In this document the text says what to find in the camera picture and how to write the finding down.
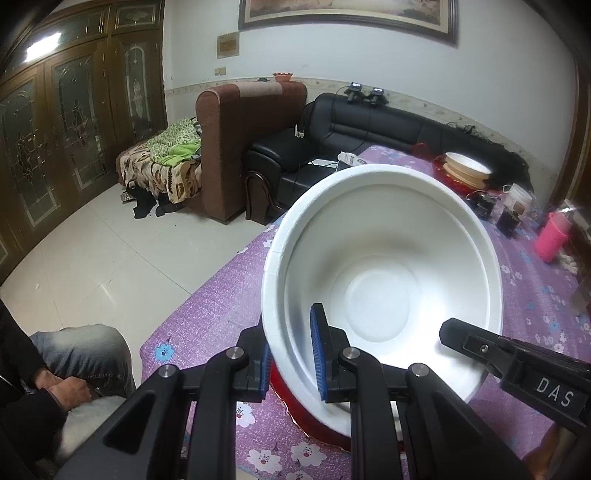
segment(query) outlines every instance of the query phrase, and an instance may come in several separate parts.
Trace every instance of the pink cup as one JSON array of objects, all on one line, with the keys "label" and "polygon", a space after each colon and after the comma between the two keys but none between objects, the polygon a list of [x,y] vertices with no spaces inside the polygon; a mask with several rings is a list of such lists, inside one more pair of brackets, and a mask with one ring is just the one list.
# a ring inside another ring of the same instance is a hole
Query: pink cup
[{"label": "pink cup", "polygon": [[552,262],[560,247],[569,239],[570,227],[571,223],[562,213],[548,215],[548,223],[534,243],[535,252],[544,262]]}]

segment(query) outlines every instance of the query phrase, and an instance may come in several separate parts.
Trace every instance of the white bowl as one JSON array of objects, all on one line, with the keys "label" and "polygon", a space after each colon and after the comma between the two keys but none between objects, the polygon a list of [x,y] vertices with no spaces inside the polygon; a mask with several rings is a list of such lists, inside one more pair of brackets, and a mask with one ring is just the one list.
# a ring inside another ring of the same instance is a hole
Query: white bowl
[{"label": "white bowl", "polygon": [[475,179],[486,180],[492,174],[487,166],[461,153],[446,153],[445,155],[448,163],[455,169]]},{"label": "white bowl", "polygon": [[271,245],[261,302],[287,387],[347,436],[349,405],[320,401],[313,303],[324,304],[329,324],[344,329],[352,346],[396,367],[425,363],[466,401],[486,372],[441,345],[441,324],[456,317],[502,329],[501,273],[481,222],[437,180],[389,165],[343,170],[300,197]]}]

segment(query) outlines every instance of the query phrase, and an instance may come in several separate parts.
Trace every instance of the hand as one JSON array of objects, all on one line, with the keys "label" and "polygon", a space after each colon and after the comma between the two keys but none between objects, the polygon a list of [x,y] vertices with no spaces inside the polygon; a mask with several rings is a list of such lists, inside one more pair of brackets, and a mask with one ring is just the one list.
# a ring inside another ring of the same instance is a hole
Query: hand
[{"label": "hand", "polygon": [[40,368],[37,373],[33,375],[33,383],[38,390],[42,388],[50,389],[54,385],[63,382],[64,380],[60,377],[56,377],[47,368]]},{"label": "hand", "polygon": [[68,377],[64,381],[49,388],[63,410],[69,411],[79,407],[83,403],[90,402],[90,388],[88,383],[81,378]]},{"label": "hand", "polygon": [[559,440],[560,426],[554,423],[548,429],[544,438],[542,438],[539,447],[536,447],[523,457],[523,461],[534,475],[535,480],[544,480],[546,478],[546,473],[550,466],[550,460],[556,451]]}]

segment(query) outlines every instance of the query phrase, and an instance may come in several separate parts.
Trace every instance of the patterned bedspread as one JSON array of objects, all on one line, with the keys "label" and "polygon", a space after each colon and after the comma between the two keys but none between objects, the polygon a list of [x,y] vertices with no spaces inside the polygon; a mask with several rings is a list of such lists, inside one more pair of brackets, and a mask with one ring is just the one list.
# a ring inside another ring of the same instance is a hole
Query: patterned bedspread
[{"label": "patterned bedspread", "polygon": [[172,203],[194,197],[201,190],[200,162],[189,160],[175,167],[165,167],[152,161],[144,144],[135,145],[117,157],[117,172],[124,186],[135,183],[155,197],[166,192]]}]

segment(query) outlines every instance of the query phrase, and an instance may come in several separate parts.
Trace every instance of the brown armchair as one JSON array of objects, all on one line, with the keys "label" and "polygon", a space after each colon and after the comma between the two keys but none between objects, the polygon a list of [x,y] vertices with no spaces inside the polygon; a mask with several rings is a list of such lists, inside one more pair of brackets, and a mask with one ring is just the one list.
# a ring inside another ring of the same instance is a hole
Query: brown armchair
[{"label": "brown armchair", "polygon": [[237,82],[199,95],[201,195],[209,216],[226,222],[244,209],[243,152],[253,140],[294,126],[306,96],[306,86],[299,82]]}]

